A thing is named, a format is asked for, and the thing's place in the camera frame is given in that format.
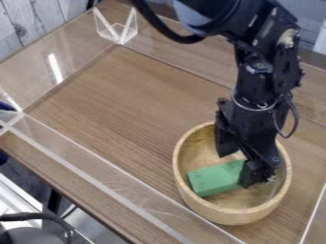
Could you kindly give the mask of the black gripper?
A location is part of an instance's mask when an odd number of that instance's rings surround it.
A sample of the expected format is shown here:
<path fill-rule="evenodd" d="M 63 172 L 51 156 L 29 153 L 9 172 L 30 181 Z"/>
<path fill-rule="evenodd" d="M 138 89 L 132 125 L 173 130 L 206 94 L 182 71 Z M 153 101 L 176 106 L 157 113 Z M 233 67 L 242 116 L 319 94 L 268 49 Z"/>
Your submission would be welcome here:
<path fill-rule="evenodd" d="M 232 91 L 232 99 L 218 99 L 214 138 L 221 157 L 242 151 L 246 156 L 240 185 L 249 189 L 276 179 L 285 162 L 277 146 L 279 129 L 287 122 L 284 99 L 256 103 Z"/>

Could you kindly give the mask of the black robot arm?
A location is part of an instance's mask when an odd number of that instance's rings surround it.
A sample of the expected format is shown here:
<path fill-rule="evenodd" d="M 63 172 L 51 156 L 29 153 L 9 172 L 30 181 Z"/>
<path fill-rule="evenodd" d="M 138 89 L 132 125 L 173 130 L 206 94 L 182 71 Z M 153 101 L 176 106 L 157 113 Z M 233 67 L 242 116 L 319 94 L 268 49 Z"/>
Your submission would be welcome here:
<path fill-rule="evenodd" d="M 305 71 L 299 56 L 299 20 L 279 0 L 174 0 L 181 35 L 161 20 L 148 0 L 130 0 L 152 26 L 180 44 L 220 35 L 233 43 L 238 68 L 232 97 L 218 100 L 216 148 L 221 156 L 246 155 L 240 184 L 249 188 L 276 179 L 284 160 L 277 138 L 287 118 L 297 116 L 293 90 Z"/>

